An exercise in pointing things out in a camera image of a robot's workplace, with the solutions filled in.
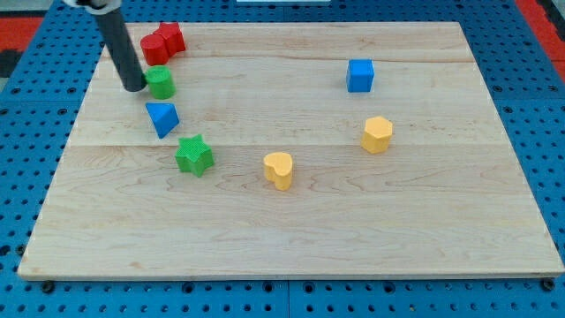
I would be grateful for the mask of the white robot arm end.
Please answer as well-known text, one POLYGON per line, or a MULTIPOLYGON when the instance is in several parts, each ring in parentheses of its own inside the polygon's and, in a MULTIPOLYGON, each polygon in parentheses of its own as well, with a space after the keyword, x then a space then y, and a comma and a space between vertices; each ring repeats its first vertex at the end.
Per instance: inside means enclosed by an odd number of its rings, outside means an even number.
POLYGON ((83 8, 93 15, 105 15, 122 5, 122 0, 63 0, 63 2, 73 8, 83 8))

